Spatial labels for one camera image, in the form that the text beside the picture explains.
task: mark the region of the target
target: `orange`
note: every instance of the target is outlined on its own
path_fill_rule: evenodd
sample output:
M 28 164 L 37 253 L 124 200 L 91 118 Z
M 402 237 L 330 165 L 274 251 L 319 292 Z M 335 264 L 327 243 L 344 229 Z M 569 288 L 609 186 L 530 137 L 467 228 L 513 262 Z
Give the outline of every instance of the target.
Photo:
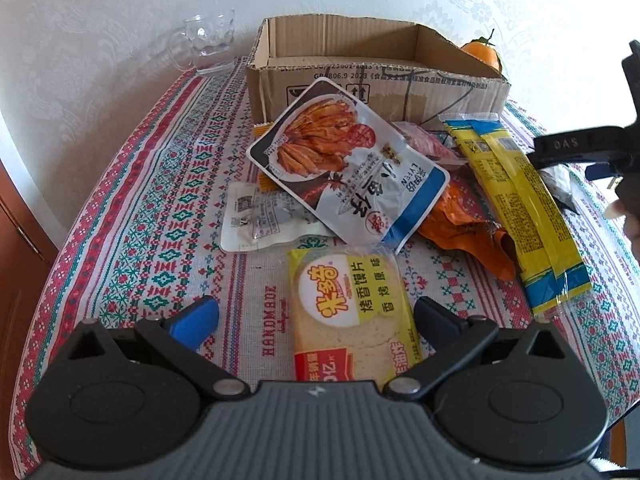
M 491 31 L 491 35 L 488 38 L 480 37 L 477 40 L 470 41 L 466 45 L 463 45 L 460 49 L 464 50 L 467 54 L 471 54 L 473 57 L 477 57 L 480 61 L 494 67 L 498 72 L 502 73 L 502 63 L 500 62 L 498 53 L 493 48 L 494 44 L 489 43 L 489 40 L 494 34 L 494 30 L 495 29 Z

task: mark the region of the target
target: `mug handle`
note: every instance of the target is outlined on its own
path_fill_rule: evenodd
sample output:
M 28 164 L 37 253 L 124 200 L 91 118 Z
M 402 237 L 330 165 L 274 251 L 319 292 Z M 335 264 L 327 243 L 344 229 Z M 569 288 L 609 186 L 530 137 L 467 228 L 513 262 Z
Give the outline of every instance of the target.
M 177 59 L 175 59 L 174 46 L 177 44 L 177 41 L 175 41 L 175 39 L 178 36 L 183 36 L 184 38 L 186 38 L 187 34 L 183 30 L 174 30 L 174 32 L 171 34 L 171 36 L 169 36 L 169 39 L 166 42 L 166 49 L 169 51 L 169 57 L 171 58 L 174 66 L 181 72 L 188 72 L 193 68 L 193 57 L 191 58 L 187 66 L 181 65 L 180 63 L 178 63 Z

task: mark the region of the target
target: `patterned tablecloth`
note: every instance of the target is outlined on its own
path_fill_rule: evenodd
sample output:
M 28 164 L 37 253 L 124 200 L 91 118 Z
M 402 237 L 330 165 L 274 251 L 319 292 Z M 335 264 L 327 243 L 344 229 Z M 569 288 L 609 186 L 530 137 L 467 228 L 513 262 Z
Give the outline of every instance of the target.
M 522 145 L 543 133 L 511 102 L 503 120 Z M 83 317 L 130 326 L 211 294 L 220 302 L 220 324 L 200 352 L 254 386 L 292 379 L 286 252 L 338 242 L 307 237 L 248 254 L 219 249 L 226 186 L 257 177 L 244 156 L 251 140 L 242 63 L 226 79 L 182 76 L 127 139 L 72 228 L 34 315 L 9 428 L 18 476 L 38 462 L 24 424 L 27 400 Z M 602 218 L 604 198 L 578 168 L 574 195 L 580 216 L 566 219 L 593 291 L 572 301 L 557 323 L 613 421 L 640 397 L 640 270 L 621 223 Z M 503 326 L 524 327 L 531 319 L 520 283 L 495 279 L 466 253 L 441 251 L 414 235 L 398 261 L 412 301 L 426 294 L 462 317 L 485 314 Z

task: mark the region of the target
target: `hand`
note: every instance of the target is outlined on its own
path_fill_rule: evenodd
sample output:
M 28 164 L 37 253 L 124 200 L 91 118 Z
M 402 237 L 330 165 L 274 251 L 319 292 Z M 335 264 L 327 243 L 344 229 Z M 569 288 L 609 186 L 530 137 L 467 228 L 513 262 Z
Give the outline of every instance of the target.
M 629 214 L 620 200 L 609 204 L 604 210 L 605 218 L 613 219 L 621 216 L 626 216 L 622 232 L 631 240 L 631 252 L 636 260 L 640 262 L 640 219 L 635 215 Z

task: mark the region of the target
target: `wooden door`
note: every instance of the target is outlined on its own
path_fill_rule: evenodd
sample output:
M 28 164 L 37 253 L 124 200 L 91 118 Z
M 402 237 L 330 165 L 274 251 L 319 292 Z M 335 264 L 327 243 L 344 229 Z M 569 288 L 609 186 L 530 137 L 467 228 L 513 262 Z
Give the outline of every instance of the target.
M 56 253 L 0 164 L 0 480 L 15 479 L 8 441 L 15 376 Z

